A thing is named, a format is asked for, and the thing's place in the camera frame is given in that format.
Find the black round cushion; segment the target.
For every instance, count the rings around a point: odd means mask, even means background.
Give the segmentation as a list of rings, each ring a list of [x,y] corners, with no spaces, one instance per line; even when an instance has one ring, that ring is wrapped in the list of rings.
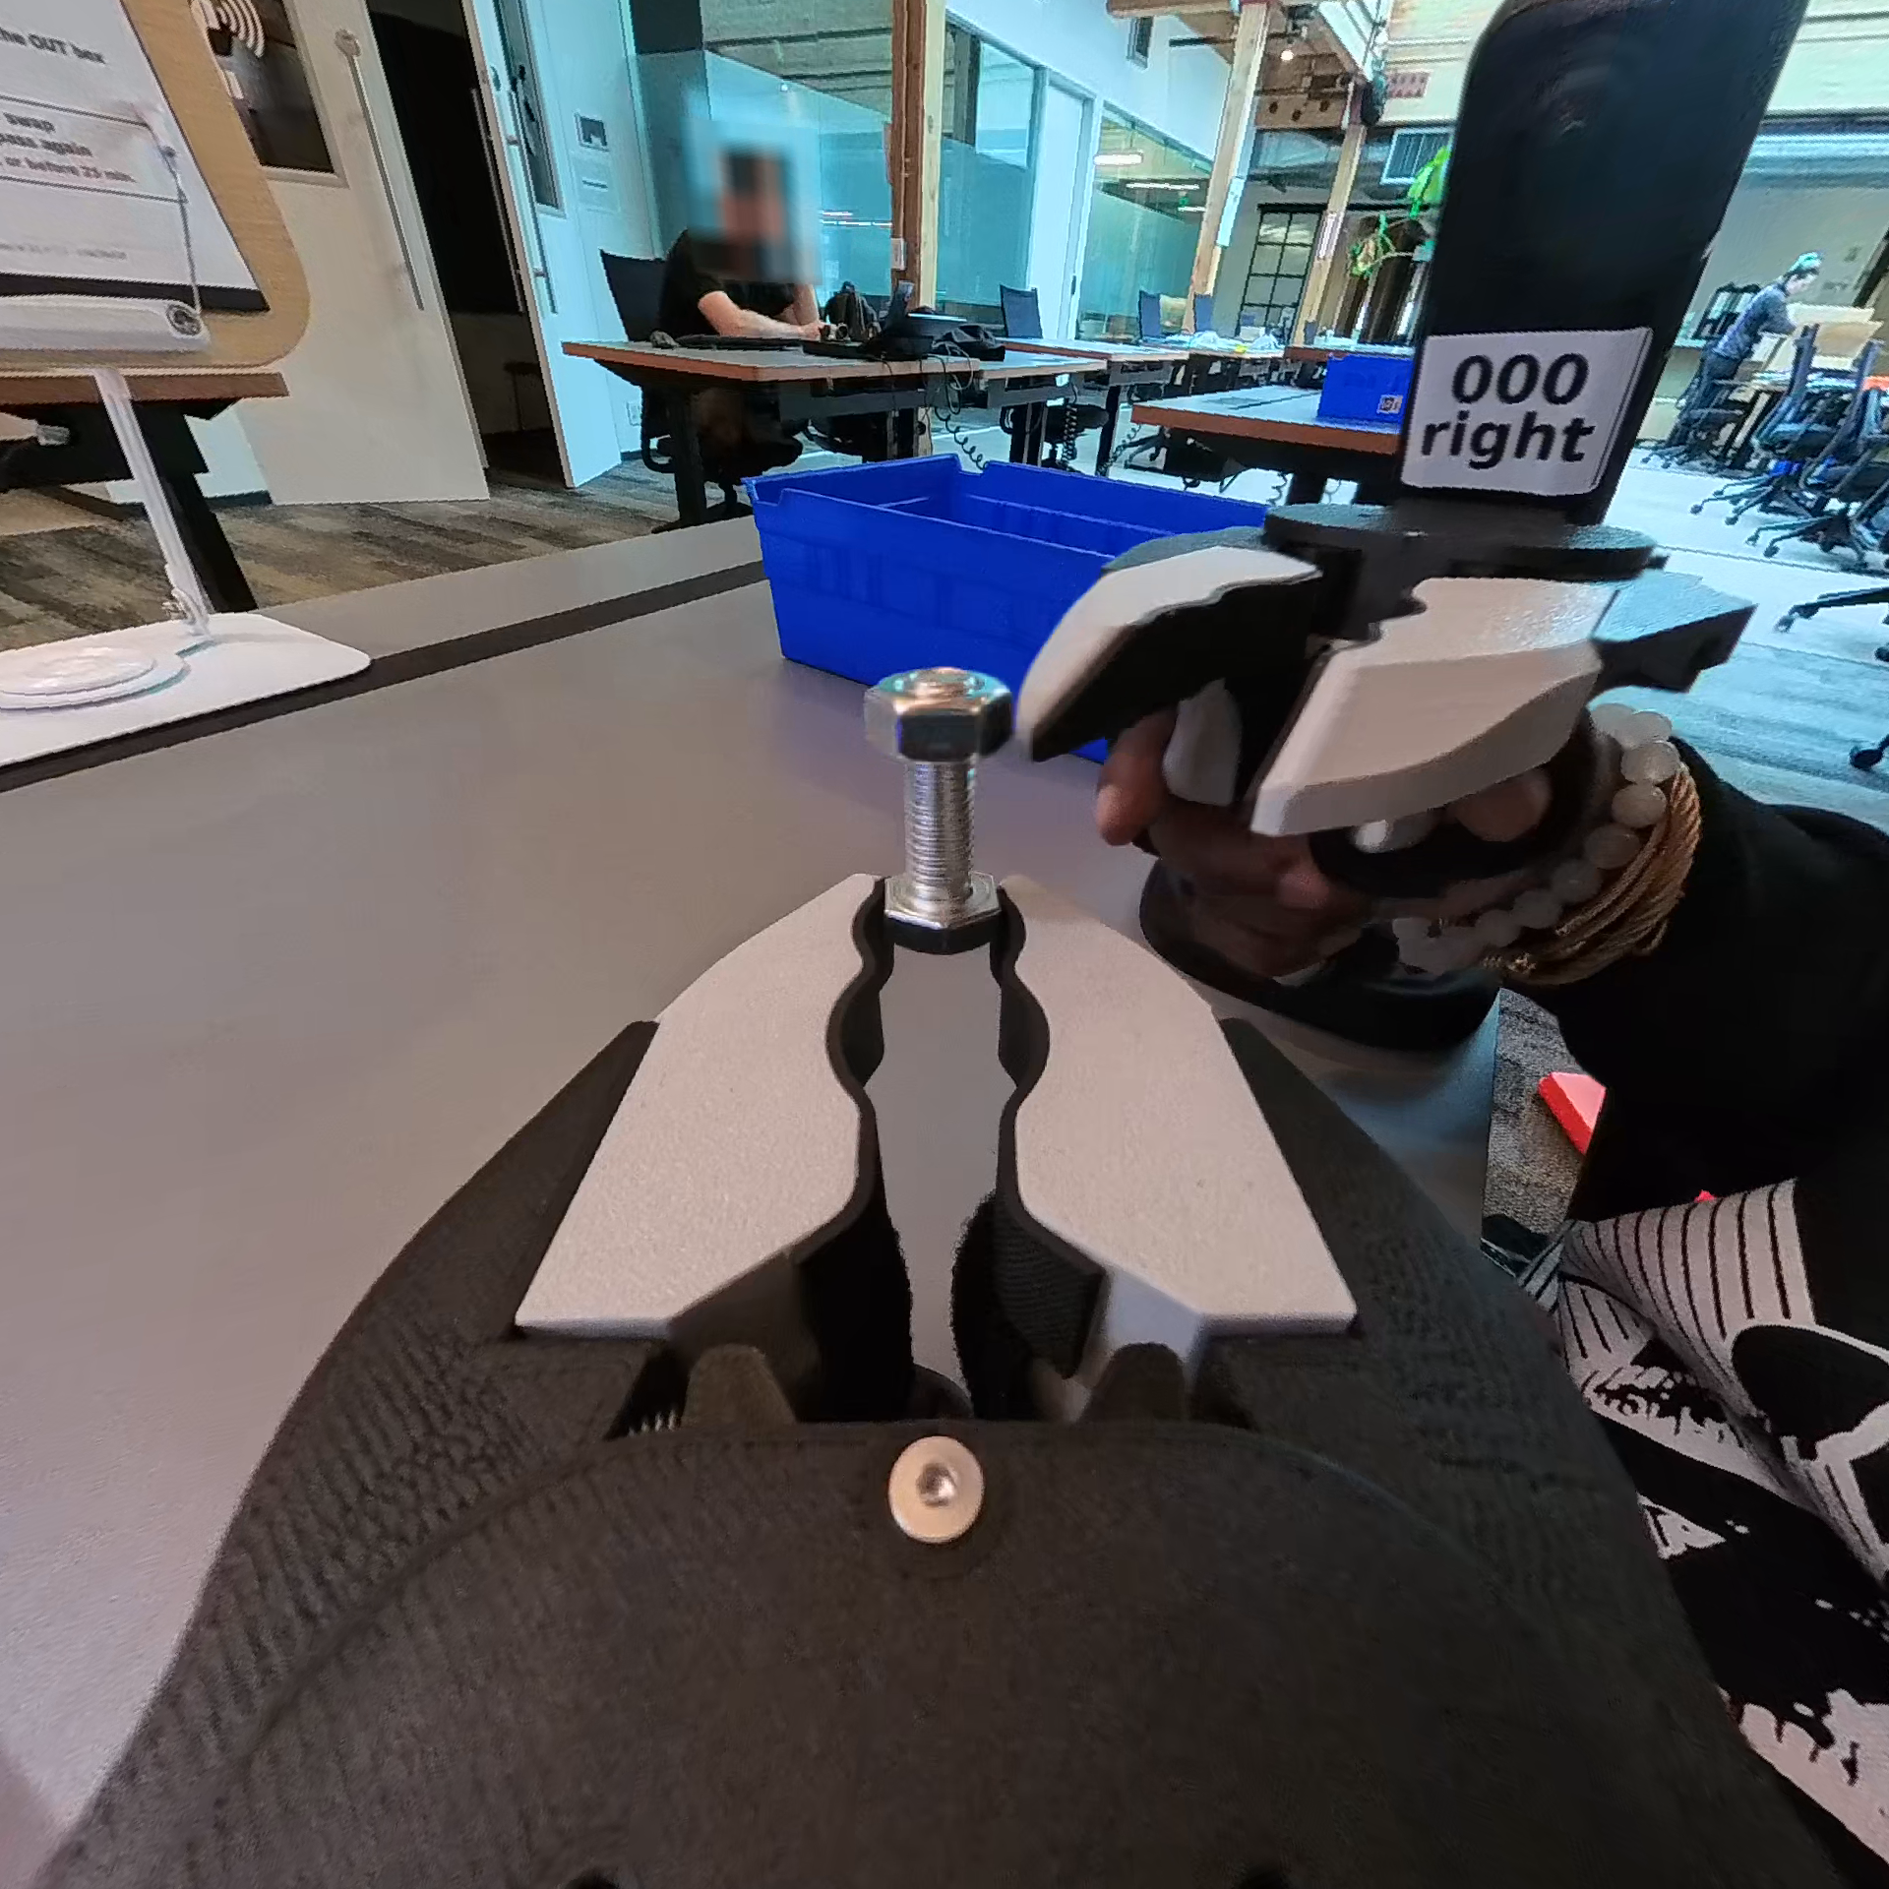
[[[1297,973],[1254,973],[1215,952],[1197,931],[1177,879],[1159,862],[1141,885],[1139,926],[1154,955],[1193,983],[1371,1051],[1453,1051],[1499,1006],[1491,973],[1415,973],[1382,930],[1363,931],[1334,957]]]

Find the wooden office desk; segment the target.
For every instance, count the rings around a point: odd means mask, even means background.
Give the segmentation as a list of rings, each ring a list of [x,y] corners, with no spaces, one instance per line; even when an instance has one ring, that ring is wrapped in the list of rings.
[[[1136,424],[1154,429],[1165,473],[1221,485],[1244,471],[1284,478],[1288,506],[1323,505],[1351,488],[1356,505],[1389,505],[1401,489],[1401,427],[1321,418],[1319,396],[1282,385],[1138,404]]]
[[[1067,354],[1008,349],[999,362],[968,360],[957,350],[913,362],[880,362],[858,354],[819,354],[805,344],[714,349],[653,343],[564,343],[561,350],[605,368],[649,396],[668,421],[668,475],[675,528],[688,530],[746,510],[738,497],[712,505],[702,471],[692,396],[706,386],[731,386],[781,422],[835,417],[885,417],[894,459],[914,456],[917,418],[923,411],[1006,411],[1025,408],[1018,461],[1037,464],[1045,444],[1038,408],[1071,404],[1097,380],[1105,365]]]

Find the silver hex bolt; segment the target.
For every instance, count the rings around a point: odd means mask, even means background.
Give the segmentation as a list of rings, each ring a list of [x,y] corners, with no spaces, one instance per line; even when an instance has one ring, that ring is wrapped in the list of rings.
[[[950,957],[989,945],[1000,930],[1000,893],[975,866],[975,770],[982,751],[884,748],[904,767],[902,864],[884,882],[884,926],[902,949]]]

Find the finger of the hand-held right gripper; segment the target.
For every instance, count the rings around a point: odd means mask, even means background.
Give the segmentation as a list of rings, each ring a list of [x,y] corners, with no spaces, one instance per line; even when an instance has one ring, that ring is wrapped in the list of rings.
[[[1266,758],[1249,829],[1307,837],[1445,809],[1544,767],[1598,679],[1612,585],[1431,579],[1329,654]]]
[[[1303,689],[1323,574],[1233,540],[1110,563],[1030,661],[1015,739],[1047,762],[1171,714],[1170,792],[1233,807]]]

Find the instruction sign board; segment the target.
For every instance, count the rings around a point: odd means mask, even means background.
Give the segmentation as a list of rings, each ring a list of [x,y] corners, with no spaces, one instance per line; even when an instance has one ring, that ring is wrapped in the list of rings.
[[[251,3],[1,5],[1,362],[252,372],[305,334],[302,265],[212,35]]]

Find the person's right forearm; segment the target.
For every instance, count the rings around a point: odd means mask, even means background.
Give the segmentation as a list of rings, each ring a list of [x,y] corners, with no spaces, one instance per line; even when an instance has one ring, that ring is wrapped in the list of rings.
[[[1789,1177],[1884,1209],[1886,838],[1759,802],[1686,743],[1700,834],[1660,945],[1527,984],[1605,1090],[1568,1218]]]

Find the white sign stand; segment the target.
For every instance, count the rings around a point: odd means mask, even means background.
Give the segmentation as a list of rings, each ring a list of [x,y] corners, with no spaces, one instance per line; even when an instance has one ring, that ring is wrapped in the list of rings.
[[[167,613],[150,624],[8,647],[1,656],[7,773],[171,734],[364,679],[373,659],[256,607],[216,612],[191,574],[176,523],[136,435],[125,370],[90,365],[153,531]]]

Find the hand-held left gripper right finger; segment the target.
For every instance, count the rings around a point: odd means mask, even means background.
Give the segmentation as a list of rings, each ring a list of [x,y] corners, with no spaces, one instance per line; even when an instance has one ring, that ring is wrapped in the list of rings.
[[[1221,1339],[1336,1339],[1356,1300],[1211,1006],[1030,879],[991,945],[1012,1083],[969,1223],[969,1386],[1193,1382]]]

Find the wooden pillar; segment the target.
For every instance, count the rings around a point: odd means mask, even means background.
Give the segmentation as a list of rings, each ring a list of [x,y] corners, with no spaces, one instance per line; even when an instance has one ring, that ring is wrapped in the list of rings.
[[[942,123],[946,120],[946,5],[889,5],[892,116],[887,182],[892,192],[892,279],[917,305],[936,303]]]

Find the green plant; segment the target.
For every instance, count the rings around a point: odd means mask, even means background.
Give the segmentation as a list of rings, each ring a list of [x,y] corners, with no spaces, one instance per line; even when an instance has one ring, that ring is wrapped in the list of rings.
[[[1428,262],[1446,193],[1451,142],[1418,169],[1398,208],[1380,213],[1348,250],[1348,273],[1373,281],[1391,262]]]

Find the blue plastic bin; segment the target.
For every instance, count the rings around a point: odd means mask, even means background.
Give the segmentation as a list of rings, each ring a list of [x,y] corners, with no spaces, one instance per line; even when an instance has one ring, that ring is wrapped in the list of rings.
[[[1329,354],[1316,392],[1316,422],[1397,432],[1414,380],[1410,346],[1352,346]]]
[[[1263,522],[1214,494],[953,456],[770,473],[746,499],[783,656],[869,688],[957,668],[1019,693],[1122,552]]]

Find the black printed shirt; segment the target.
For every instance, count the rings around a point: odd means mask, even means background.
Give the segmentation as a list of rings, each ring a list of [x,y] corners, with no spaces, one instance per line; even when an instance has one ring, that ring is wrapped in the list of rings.
[[[1835,1170],[1564,1219],[1522,1274],[1736,1731],[1884,1848],[1884,1231]]]

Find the silver hex nut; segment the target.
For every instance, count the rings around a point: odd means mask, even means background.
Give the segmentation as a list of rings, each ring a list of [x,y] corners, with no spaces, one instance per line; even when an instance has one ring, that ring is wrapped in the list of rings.
[[[1008,685],[987,672],[911,668],[866,688],[863,726],[876,751],[902,763],[969,765],[1009,743],[1013,702]]]

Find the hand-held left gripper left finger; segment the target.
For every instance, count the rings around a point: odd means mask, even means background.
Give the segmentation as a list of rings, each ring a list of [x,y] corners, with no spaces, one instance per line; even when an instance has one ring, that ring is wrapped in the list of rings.
[[[884,885],[841,879],[653,1022],[515,1310],[529,1336],[761,1351],[790,1387],[907,1387],[911,1283],[866,1080]]]

